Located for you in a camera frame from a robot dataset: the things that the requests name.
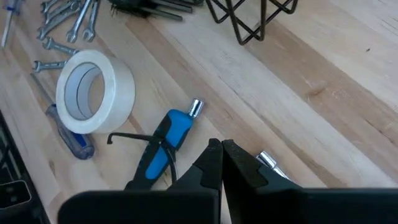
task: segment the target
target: wooden workbench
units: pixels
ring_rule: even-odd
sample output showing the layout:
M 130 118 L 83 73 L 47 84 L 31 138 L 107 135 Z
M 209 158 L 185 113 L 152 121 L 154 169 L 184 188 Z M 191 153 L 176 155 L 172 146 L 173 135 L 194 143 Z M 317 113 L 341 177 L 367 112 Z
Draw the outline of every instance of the wooden workbench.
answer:
M 54 222 L 62 202 L 77 192 L 122 189 L 146 144 L 118 138 L 107 145 L 107 134 L 94 134 L 94 158 L 71 155 L 29 76 L 34 60 L 68 58 L 36 39 L 39 3 L 24 1 L 0 51 L 0 109 Z M 71 45 L 101 50 L 132 70 L 136 103 L 118 131 L 151 134 L 169 109 L 186 110 L 199 97 L 206 106 L 177 154 L 180 175 L 209 138 L 219 138 L 234 139 L 253 155 L 266 150 L 304 187 L 397 185 L 398 2 L 300 0 L 295 14 L 267 26 L 264 42 L 245 47 L 230 22 L 215 24 L 206 7 L 184 18 L 112 16 L 103 1 L 94 42 L 79 37 Z M 66 44 L 73 22 L 50 36 Z M 53 96 L 58 76 L 40 73 Z M 166 173 L 155 188 L 168 185 Z

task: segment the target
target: open-end wrench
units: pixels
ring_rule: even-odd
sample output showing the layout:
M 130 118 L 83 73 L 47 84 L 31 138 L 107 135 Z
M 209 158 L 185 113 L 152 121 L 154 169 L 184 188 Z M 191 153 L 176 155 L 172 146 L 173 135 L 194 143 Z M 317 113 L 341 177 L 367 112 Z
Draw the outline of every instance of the open-end wrench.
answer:
M 66 3 L 55 8 L 53 11 L 45 12 L 44 13 L 44 24 L 47 25 L 55 16 L 61 14 L 65 10 L 67 10 L 75 1 L 76 0 L 67 1 Z
M 83 30 L 83 39 L 87 42 L 93 41 L 95 37 L 95 21 L 98 14 L 98 8 L 100 8 L 100 0 L 94 0 L 93 7 L 91 7 L 90 20 L 88 21 L 86 29 Z
M 48 0 L 45 2 L 42 2 L 40 5 L 42 6 L 41 13 L 48 12 L 55 3 L 57 3 L 59 0 Z
M 62 62 L 41 62 L 41 61 L 34 61 L 35 67 L 33 68 L 34 72 L 41 72 L 42 70 L 50 70 L 50 69 L 62 69 L 68 61 Z
M 60 14 L 58 17 L 54 18 L 52 22 L 48 23 L 47 25 L 44 25 L 42 27 L 39 27 L 37 31 L 39 32 L 39 35 L 37 38 L 39 40 L 44 40 L 45 36 L 56 26 L 58 26 L 61 22 L 64 20 L 68 19 L 70 16 L 75 14 L 80 10 L 80 1 L 75 1 L 69 9 L 67 9 L 65 12 Z
M 56 41 L 54 41 L 54 39 L 51 37 L 46 38 L 46 42 L 43 43 L 43 48 L 46 50 L 55 49 L 55 50 L 58 50 L 59 52 L 62 52 L 62 53 L 68 54 L 68 55 L 72 55 L 72 56 L 80 51 L 78 49 L 73 49 L 73 48 L 65 46 L 63 44 L 59 44 Z
M 79 16 L 76 19 L 76 22 L 74 23 L 73 27 L 67 32 L 67 41 L 69 43 L 75 43 L 76 42 L 77 33 L 79 31 L 81 23 L 83 22 L 83 19 L 85 18 L 88 6 L 91 4 L 91 2 L 92 2 L 92 0 L 86 0 L 85 1 L 83 9 L 81 9 L 80 14 L 79 14 Z

